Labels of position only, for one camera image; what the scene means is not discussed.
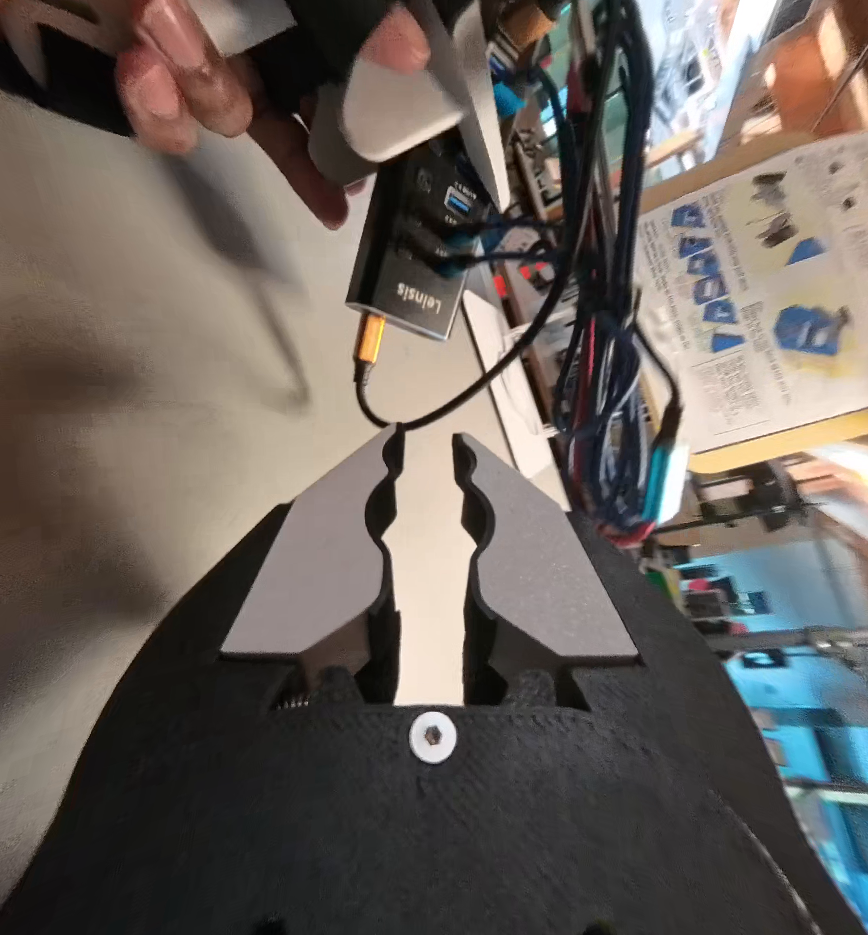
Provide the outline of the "wooden instruction sign board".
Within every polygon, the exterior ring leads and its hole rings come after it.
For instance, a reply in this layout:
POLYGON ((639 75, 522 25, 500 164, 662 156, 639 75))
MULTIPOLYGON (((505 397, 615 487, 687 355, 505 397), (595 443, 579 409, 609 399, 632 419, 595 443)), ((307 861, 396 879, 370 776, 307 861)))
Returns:
POLYGON ((647 189, 635 269, 692 471, 868 434, 868 131, 772 135, 647 189))

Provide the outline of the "metal pole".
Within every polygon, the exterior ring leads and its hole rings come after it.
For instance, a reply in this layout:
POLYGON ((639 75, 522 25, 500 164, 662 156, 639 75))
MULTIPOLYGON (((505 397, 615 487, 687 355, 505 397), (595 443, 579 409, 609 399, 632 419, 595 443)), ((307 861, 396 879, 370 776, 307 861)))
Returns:
POLYGON ((791 630, 705 635, 704 640, 714 653, 728 656, 802 647, 834 655, 849 649, 868 648, 868 627, 807 626, 791 630))

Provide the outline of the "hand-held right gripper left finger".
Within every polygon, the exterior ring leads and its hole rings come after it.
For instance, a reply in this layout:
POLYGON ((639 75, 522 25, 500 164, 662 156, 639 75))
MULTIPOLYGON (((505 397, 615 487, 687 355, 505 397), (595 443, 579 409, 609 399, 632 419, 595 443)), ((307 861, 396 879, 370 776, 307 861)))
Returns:
POLYGON ((396 518, 405 433, 382 429, 293 501, 222 645, 230 660, 288 664, 315 690, 342 668, 391 703, 401 621, 384 532, 396 518))

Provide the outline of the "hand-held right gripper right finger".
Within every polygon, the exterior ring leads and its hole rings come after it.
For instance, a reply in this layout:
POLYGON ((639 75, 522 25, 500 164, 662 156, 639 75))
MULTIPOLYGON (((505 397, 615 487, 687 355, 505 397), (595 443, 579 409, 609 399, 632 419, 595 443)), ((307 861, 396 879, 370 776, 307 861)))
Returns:
POLYGON ((461 525, 466 705, 586 705, 575 676, 639 652, 568 514, 469 434, 452 438, 461 525))

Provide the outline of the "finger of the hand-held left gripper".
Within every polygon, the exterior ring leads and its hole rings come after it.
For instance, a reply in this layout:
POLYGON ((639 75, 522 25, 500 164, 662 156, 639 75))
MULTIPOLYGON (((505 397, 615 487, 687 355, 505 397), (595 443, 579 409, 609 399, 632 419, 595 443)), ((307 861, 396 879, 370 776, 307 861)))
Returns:
POLYGON ((407 2, 429 48, 427 70, 410 105, 412 145, 457 129, 495 207, 510 206, 510 184, 479 1, 407 2))

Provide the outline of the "black cable orange plug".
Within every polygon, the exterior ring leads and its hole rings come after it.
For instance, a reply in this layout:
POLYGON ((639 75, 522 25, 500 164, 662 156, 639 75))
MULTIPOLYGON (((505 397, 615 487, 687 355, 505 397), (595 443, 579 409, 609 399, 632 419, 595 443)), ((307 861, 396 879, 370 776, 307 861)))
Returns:
MULTIPOLYGON (((500 358, 498 363, 492 368, 487 369, 477 380, 453 398, 443 403, 439 408, 409 420, 408 422, 397 423, 401 430, 410 433, 440 422, 448 415, 460 409, 464 404, 471 401, 481 391, 487 389, 491 381, 501 374, 505 368, 508 368, 510 363, 523 356, 524 352, 534 344, 535 339, 545 328, 553 312, 557 309, 559 300, 567 285, 568 278, 572 273, 582 239, 583 233, 579 229, 573 230, 566 225, 565 233, 562 235, 562 244, 558 246, 559 252, 557 257, 552 260, 556 273, 550 291, 545 298, 545 303, 532 319, 526 330, 511 346, 510 350, 500 358)), ((434 253, 431 251, 420 251, 423 260, 429 259, 432 254, 434 253)), ((377 363, 381 349, 381 339, 384 332, 382 320, 383 315, 377 311, 364 312, 361 315, 354 355, 354 383, 360 411, 371 425, 384 429, 390 427, 392 423, 382 419, 371 408, 368 399, 368 386, 370 383, 371 371, 377 363)))

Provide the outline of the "long black usb hub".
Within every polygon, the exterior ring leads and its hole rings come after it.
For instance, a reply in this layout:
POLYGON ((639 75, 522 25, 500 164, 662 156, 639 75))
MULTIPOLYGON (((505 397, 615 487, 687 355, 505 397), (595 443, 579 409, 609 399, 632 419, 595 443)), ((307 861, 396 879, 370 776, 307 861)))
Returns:
POLYGON ((347 307, 421 337, 447 340, 467 273, 445 278, 420 251, 444 255, 435 228, 491 219, 494 207, 455 131, 406 151, 378 171, 347 307))

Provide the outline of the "person's left hand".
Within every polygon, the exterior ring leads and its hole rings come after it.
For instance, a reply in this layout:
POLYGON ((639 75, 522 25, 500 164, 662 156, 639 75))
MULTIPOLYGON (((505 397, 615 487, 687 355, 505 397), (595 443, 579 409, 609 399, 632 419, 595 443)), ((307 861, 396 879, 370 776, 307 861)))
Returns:
POLYGON ((361 182, 314 164, 314 93, 357 60, 413 75, 431 48, 402 2, 0 2, 0 87, 166 155, 248 134, 326 228, 361 182))

